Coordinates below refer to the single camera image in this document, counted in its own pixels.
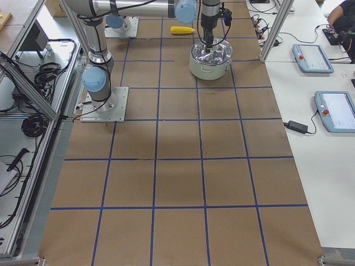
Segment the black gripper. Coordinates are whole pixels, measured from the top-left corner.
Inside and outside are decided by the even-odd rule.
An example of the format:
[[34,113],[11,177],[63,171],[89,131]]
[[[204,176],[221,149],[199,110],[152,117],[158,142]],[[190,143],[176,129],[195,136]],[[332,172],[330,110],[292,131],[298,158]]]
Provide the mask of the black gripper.
[[202,3],[201,7],[201,26],[204,30],[205,52],[213,47],[213,29],[217,26],[217,4]]

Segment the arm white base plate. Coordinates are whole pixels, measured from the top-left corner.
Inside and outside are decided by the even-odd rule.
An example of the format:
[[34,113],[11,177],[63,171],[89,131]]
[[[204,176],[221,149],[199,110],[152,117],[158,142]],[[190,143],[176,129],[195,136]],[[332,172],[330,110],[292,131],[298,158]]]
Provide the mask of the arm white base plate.
[[138,32],[138,17],[105,17],[105,37],[106,38],[136,38]]
[[81,122],[124,122],[125,112],[128,100],[128,87],[114,87],[111,90],[109,100],[97,110],[100,106],[98,102],[92,101],[89,93],[86,95],[86,101],[89,104],[83,106],[83,116]]

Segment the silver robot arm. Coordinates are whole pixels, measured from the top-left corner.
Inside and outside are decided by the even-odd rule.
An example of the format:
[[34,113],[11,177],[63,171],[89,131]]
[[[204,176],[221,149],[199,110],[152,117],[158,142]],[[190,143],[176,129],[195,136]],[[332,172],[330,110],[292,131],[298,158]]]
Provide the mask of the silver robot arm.
[[113,29],[121,29],[121,30],[128,30],[131,27],[131,22],[127,16],[114,16],[114,15],[107,15],[105,17],[106,25],[109,28]]
[[84,71],[82,82],[91,97],[94,111],[111,111],[118,103],[111,87],[114,59],[107,47],[104,17],[176,18],[183,24],[200,18],[204,40],[211,48],[213,30],[220,17],[220,4],[220,1],[66,1],[65,5],[83,22],[89,45],[90,67]]

